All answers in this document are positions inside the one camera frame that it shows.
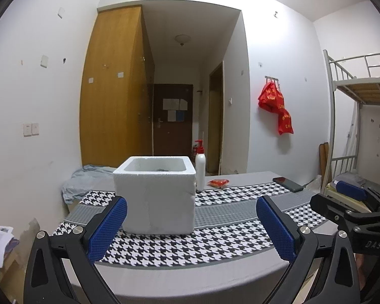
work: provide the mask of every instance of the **ceiling light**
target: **ceiling light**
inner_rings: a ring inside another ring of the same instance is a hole
[[[190,42],[191,37],[186,34],[179,34],[175,36],[175,41],[180,43],[181,46],[184,46],[185,43]]]

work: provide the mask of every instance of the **smartphone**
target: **smartphone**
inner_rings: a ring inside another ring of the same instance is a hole
[[[273,181],[277,184],[280,184],[281,186],[285,187],[287,190],[290,190],[291,192],[299,192],[304,189],[301,185],[298,185],[294,181],[291,181],[290,179],[284,178],[284,177],[274,177]]]

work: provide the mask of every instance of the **blue textured pad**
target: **blue textured pad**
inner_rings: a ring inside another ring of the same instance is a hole
[[[280,258],[292,263],[297,257],[294,247],[294,238],[264,197],[260,197],[256,202],[256,214],[268,233]]]
[[[358,201],[365,201],[367,199],[365,189],[345,183],[344,181],[337,182],[335,188],[340,194],[344,194],[352,199]]]
[[[104,257],[126,216],[127,201],[120,198],[89,240],[87,257],[92,264]]]

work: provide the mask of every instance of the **wooden cabinet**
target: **wooden cabinet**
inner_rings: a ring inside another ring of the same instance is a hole
[[[141,6],[100,12],[82,76],[82,164],[117,167],[152,154],[154,62]]]

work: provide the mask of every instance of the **bed post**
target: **bed post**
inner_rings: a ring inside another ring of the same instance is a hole
[[[327,156],[327,167],[325,168],[324,179],[322,180],[321,193],[324,194],[325,188],[328,183],[329,171],[331,170],[331,159],[333,153],[333,142],[335,139],[335,95],[333,90],[332,70],[329,64],[328,52],[324,50],[325,65],[327,67],[328,85],[329,85],[329,98],[331,101],[331,119],[330,119],[330,133],[329,133],[329,149]]]
[[[353,169],[356,169],[357,158],[359,157],[359,142],[360,142],[360,102],[356,102],[356,113],[357,113],[357,131],[356,131],[356,151],[355,151],[355,163],[353,164]]]

